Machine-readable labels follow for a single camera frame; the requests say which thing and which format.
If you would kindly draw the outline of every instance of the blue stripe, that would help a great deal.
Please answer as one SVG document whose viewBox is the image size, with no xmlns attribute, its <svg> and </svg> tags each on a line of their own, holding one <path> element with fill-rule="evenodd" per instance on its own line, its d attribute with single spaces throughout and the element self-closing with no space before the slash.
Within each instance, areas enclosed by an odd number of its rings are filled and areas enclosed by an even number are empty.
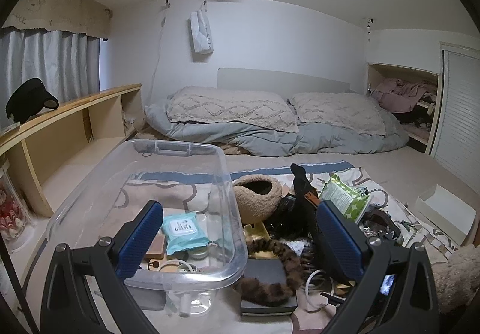
<svg viewBox="0 0 480 334">
<path fill-rule="evenodd" d="M 321 174 L 324 172 L 341 172 L 353 167 L 344 160 L 338 163 L 318 163 L 303 164 L 307 173 Z M 276 169 L 254 169 L 244 172 L 234 172 L 230 174 L 232 181 L 249 174 L 278 175 L 290 174 L 290 167 L 280 167 Z M 212 174 L 183 174 L 179 172 L 144 172 L 131 176 L 144 181 L 175 181 L 182 184 L 209 184 L 212 182 Z"/>
</svg>

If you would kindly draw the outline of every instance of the curtain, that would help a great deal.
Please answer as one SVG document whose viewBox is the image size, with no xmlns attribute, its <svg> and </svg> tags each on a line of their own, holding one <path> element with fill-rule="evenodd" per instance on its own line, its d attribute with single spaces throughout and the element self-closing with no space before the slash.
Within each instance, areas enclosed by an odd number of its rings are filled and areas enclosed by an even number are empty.
<svg viewBox="0 0 480 334">
<path fill-rule="evenodd" d="M 94 0 L 19 0 L 2 28 L 63 30 L 108 38 L 112 15 Z"/>
<path fill-rule="evenodd" d="M 60 103 L 100 91 L 100 39 L 44 29 L 0 32 L 0 127 L 5 106 L 27 79 L 40 78 Z"/>
</svg>

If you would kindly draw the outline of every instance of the small screen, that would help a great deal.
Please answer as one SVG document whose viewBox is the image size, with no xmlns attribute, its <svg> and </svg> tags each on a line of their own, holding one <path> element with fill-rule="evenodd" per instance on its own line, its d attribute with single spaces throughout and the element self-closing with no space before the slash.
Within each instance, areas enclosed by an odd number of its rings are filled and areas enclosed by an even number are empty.
<svg viewBox="0 0 480 334">
<path fill-rule="evenodd" d="M 394 279 L 395 279 L 394 274 L 389 274 L 388 276 L 385 276 L 383 278 L 383 283 L 380 286 L 380 293 L 382 295 L 388 296 L 388 294 L 390 293 L 390 289 L 392 288 Z"/>
</svg>

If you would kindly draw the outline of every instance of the storage shelf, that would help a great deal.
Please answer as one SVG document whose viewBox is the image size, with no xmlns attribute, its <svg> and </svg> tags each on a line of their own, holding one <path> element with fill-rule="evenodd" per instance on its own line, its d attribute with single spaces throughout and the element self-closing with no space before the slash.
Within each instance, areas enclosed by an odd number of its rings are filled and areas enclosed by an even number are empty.
<svg viewBox="0 0 480 334">
<path fill-rule="evenodd" d="M 425 101 L 418 101 L 417 105 L 421 106 L 422 108 L 427 108 L 427 109 L 430 107 L 430 104 L 428 102 L 425 102 Z"/>
<path fill-rule="evenodd" d="M 418 135 L 415 135 L 414 133 L 412 132 L 407 132 L 409 134 L 409 136 L 414 139 L 414 140 L 417 140 L 418 142 L 420 143 L 423 143 L 424 145 L 427 145 L 428 144 L 428 140 L 425 140 L 423 139 L 422 137 L 418 136 Z"/>
<path fill-rule="evenodd" d="M 43 193 L 52 210 L 56 211 L 97 163 L 123 140 L 125 140 L 125 137 L 94 140 L 58 167 L 42 183 Z"/>
<path fill-rule="evenodd" d="M 137 92 L 140 94 L 139 90 L 141 86 L 141 84 L 129 84 L 126 86 L 115 87 L 113 89 L 101 91 L 96 94 L 66 102 L 61 104 L 55 111 L 49 111 L 40 114 L 32 120 L 27 121 L 25 124 L 22 124 L 19 129 L 15 129 L 12 132 L 8 132 L 2 136 L 0 138 L 0 154 L 7 152 L 14 145 L 20 143 L 23 139 L 41 130 L 42 128 L 45 128 L 49 124 L 65 118 L 70 114 L 81 111 L 86 107 L 93 106 L 97 103 L 104 102 L 108 99 L 131 92 Z"/>
</svg>

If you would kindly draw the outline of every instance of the clothing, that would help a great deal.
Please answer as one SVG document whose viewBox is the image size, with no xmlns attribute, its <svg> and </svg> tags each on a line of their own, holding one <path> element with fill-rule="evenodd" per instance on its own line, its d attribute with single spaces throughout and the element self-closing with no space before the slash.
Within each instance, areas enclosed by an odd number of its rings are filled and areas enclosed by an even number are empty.
<svg viewBox="0 0 480 334">
<path fill-rule="evenodd" d="M 425 83 L 409 83 L 401 79 L 387 78 L 381 82 L 371 96 L 379 105 L 392 113 L 411 112 L 420 98 L 429 90 Z"/>
<path fill-rule="evenodd" d="M 425 125 L 425 128 L 422 128 L 421 126 L 417 127 L 414 123 L 410 123 L 402 124 L 402 127 L 407 132 L 411 132 L 417 136 L 420 136 L 422 139 L 428 140 L 430 138 L 430 129 L 428 128 L 428 125 Z"/>
</svg>

